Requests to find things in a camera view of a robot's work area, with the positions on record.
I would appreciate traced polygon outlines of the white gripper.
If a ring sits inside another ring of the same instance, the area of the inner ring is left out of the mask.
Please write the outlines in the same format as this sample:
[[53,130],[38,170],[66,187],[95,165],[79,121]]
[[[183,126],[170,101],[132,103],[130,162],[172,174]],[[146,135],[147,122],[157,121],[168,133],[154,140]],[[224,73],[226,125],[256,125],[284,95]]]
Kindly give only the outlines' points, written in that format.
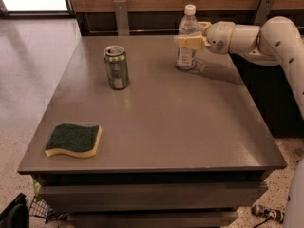
[[217,22],[212,25],[210,22],[199,22],[199,31],[207,31],[207,38],[202,35],[177,35],[174,37],[174,43],[178,47],[192,50],[209,48],[213,53],[227,54],[235,25],[233,22]]

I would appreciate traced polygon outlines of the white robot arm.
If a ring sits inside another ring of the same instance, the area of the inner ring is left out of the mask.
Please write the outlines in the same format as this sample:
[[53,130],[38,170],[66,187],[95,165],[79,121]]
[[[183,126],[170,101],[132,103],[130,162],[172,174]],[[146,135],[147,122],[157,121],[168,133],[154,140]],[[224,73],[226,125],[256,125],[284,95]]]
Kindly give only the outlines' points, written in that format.
[[261,26],[200,22],[197,32],[177,35],[174,42],[192,50],[237,54],[261,66],[281,66],[304,117],[304,42],[290,19],[277,16]]

